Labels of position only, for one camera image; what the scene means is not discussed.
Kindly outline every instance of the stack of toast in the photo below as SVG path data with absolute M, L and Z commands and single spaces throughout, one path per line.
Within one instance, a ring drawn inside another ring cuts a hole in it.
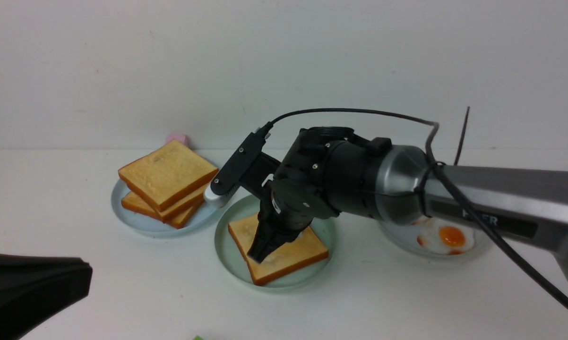
M 180 229 L 204 203 L 204 189 L 218 169 L 172 140 L 118 170 L 129 187 L 122 207 Z

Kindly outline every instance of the egg yolk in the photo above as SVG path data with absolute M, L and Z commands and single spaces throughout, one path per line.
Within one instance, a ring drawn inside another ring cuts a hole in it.
M 439 229 L 439 238 L 446 246 L 461 247 L 465 244 L 465 235 L 459 228 L 445 226 Z

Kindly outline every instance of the green object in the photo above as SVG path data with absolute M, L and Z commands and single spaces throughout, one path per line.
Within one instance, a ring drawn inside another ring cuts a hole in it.
M 325 267 L 327 267 L 335 253 L 337 234 L 333 219 L 329 218 L 328 220 L 320 220 L 318 218 L 314 218 L 311 223 L 311 228 L 316 233 L 317 237 L 319 237 L 320 241 L 322 241 L 326 248 L 328 248 L 328 252 L 330 254 L 327 259 L 308 265 L 307 267 L 299 269 L 298 271 L 286 276 L 282 276 L 265 286 L 255 286 L 252 283 L 247 263 L 240 254 L 240 250 L 238 249 L 236 242 L 228 232 L 227 226 L 231 221 L 235 221 L 239 218 L 247 217 L 248 215 L 258 212 L 258 209 L 258 198 L 255 196 L 246 196 L 232 204 L 217 223 L 217 229 L 215 230 L 215 250 L 217 251 L 217 256 L 225 269 L 245 284 L 265 292 L 288 291 L 311 282 Z

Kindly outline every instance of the fried egg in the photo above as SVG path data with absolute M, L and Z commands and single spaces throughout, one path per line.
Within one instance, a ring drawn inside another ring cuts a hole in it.
M 423 222 L 416 242 L 439 255 L 458 255 L 475 246 L 474 230 L 438 219 Z

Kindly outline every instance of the light blue plate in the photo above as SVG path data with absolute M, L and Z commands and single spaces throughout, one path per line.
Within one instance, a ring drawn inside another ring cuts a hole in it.
M 193 230 L 197 230 L 205 224 L 208 218 L 217 212 L 217 208 L 204 203 L 187 222 L 187 224 L 185 224 L 184 228 L 177 229 L 155 220 L 152 217 L 141 215 L 140 213 L 133 213 L 130 210 L 124 209 L 122 204 L 120 204 L 120 200 L 122 200 L 129 191 L 129 188 L 124 181 L 118 180 L 118 182 L 116 182 L 116 186 L 112 191 L 112 209 L 120 221 L 131 227 L 134 231 L 145 236 L 174 237 L 182 235 Z
M 252 283 L 247 263 L 240 254 L 240 250 L 236 246 L 236 242 L 228 232 L 227 226 L 231 221 L 257 213 L 258 209 L 258 198 L 255 196 L 246 196 L 232 204 L 217 223 L 217 230 L 215 231 L 215 250 L 217 251 L 217 256 L 225 269 L 227 269 L 230 274 L 241 282 L 266 292 L 292 290 L 311 282 L 311 280 L 316 278 L 316 276 L 325 269 L 328 263 L 330 263 L 330 260 L 336 250 L 338 236 L 336 234 L 336 227 L 332 218 L 329 218 L 328 220 L 319 220 L 318 218 L 314 218 L 311 223 L 311 228 L 316 233 L 317 237 L 319 237 L 326 248 L 328 248 L 329 256 L 327 259 L 308 265 L 307 267 L 299 269 L 298 271 L 286 276 L 282 276 L 265 286 L 255 286 Z

